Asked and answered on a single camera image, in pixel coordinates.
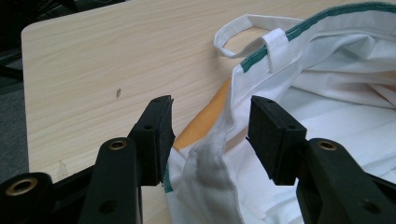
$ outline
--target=bag handle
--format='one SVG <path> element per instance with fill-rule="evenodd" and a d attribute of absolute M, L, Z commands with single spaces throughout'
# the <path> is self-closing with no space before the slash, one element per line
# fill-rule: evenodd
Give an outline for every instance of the bag handle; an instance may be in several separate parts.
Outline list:
<path fill-rule="evenodd" d="M 218 49 L 220 55 L 225 56 L 230 59 L 246 57 L 256 49 L 266 44 L 265 38 L 263 36 L 253 40 L 244 49 L 238 53 L 234 53 L 226 48 L 224 45 L 227 41 L 245 31 L 251 27 L 259 27 L 265 30 L 275 30 L 276 28 L 281 28 L 282 30 L 289 30 L 291 27 L 295 26 L 302 20 L 286 18 L 286 17 L 274 17 L 274 16 L 259 16 L 259 15 L 244 15 L 239 17 L 221 27 L 215 35 L 213 45 Z"/>

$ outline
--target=white strap loop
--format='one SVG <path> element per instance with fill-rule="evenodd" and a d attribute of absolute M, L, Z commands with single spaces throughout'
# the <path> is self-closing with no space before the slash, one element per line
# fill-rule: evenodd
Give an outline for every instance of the white strap loop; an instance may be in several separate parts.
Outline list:
<path fill-rule="evenodd" d="M 284 66 L 288 65 L 292 59 L 289 52 L 289 40 L 285 32 L 279 28 L 263 35 L 268 50 L 268 59 L 270 61 L 271 72 L 275 73 Z"/>
<path fill-rule="evenodd" d="M 220 55 L 225 56 L 227 58 L 234 59 L 234 58 L 246 57 L 249 54 L 251 54 L 254 50 L 256 50 L 257 48 L 261 47 L 264 44 L 264 41 L 261 37 L 252 41 L 239 53 L 234 53 L 228 49 L 225 49 L 224 45 L 231 37 L 251 27 L 259 27 L 265 30 L 275 30 L 276 28 L 289 30 L 289 28 L 293 27 L 300 21 L 302 20 L 285 18 L 285 17 L 244 15 L 221 27 L 216 32 L 213 45 L 218 49 Z"/>

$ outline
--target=orange fabric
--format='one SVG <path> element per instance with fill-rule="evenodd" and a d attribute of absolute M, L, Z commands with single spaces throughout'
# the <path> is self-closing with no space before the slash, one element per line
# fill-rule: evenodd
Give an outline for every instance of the orange fabric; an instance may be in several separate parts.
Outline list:
<path fill-rule="evenodd" d="M 180 150 L 204 138 L 218 119 L 225 104 L 227 91 L 231 79 L 221 86 L 209 104 L 187 125 L 180 136 L 175 140 L 174 148 Z"/>

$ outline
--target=gray carpet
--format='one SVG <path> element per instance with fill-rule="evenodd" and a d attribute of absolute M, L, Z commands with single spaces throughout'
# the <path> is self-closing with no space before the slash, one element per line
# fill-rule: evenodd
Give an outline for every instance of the gray carpet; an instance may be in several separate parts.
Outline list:
<path fill-rule="evenodd" d="M 28 172 L 23 83 L 0 77 L 0 183 Z"/>

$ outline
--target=dark floor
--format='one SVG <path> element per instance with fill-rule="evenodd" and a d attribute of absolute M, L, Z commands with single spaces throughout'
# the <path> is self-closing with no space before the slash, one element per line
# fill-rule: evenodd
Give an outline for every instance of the dark floor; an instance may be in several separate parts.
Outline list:
<path fill-rule="evenodd" d="M 123 0 L 75 0 L 78 11 L 113 5 Z M 63 6 L 55 6 L 40 16 L 49 20 L 74 13 Z M 0 65 L 22 70 L 21 50 L 0 52 Z M 23 81 L 0 76 L 0 183 L 14 175 L 28 172 L 26 118 Z"/>

